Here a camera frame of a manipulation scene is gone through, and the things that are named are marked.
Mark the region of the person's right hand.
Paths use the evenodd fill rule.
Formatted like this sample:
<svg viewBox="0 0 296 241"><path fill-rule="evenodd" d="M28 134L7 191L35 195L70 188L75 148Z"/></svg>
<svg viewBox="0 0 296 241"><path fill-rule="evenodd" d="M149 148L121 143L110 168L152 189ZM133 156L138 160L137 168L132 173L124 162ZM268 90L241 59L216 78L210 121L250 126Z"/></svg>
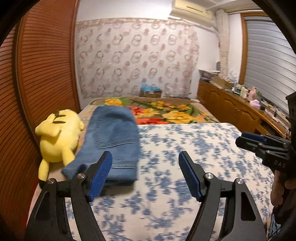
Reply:
<svg viewBox="0 0 296 241"><path fill-rule="evenodd" d="M274 182L270 194L271 204L278 207L283 203L283 194L285 189L295 189L295 177L288 176L278 170L274 172Z"/></svg>

